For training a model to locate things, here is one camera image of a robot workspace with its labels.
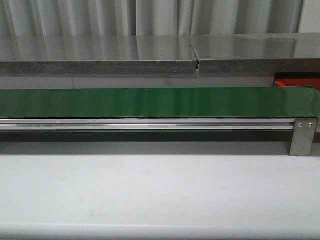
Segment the right grey stone slab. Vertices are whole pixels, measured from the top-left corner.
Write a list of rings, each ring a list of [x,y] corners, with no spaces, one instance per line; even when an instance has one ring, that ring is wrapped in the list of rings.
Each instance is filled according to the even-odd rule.
[[[194,35],[202,74],[318,73],[319,33]]]

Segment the aluminium conveyor frame rail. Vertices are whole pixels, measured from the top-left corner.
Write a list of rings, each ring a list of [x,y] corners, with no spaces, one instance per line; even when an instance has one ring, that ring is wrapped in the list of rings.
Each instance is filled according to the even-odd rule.
[[[2,131],[293,130],[294,118],[8,118]]]

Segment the steel conveyor support bracket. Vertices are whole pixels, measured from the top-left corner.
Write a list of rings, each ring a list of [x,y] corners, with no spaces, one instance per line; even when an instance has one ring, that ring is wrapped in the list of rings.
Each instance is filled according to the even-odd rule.
[[[290,156],[305,157],[311,154],[317,124],[317,118],[300,118],[295,121],[289,150]]]

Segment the grey stone counter slab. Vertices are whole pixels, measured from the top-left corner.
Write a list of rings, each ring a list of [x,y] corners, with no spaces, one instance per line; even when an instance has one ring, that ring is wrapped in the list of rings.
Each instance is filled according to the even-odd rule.
[[[2,36],[1,75],[194,74],[185,36]]]

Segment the green conveyor belt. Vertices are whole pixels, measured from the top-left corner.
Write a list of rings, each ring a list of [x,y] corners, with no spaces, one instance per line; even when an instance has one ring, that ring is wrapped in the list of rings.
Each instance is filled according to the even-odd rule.
[[[3,119],[317,118],[310,87],[5,89]]]

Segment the white pleated curtain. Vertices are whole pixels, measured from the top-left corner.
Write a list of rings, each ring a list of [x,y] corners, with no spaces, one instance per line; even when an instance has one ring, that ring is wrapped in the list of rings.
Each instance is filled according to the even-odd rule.
[[[296,33],[301,0],[3,0],[2,36]]]

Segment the red plastic tray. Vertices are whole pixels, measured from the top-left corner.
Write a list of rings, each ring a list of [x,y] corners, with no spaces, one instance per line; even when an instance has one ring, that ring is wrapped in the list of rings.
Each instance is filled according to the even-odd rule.
[[[275,87],[311,87],[320,90],[319,78],[280,78],[274,81]]]

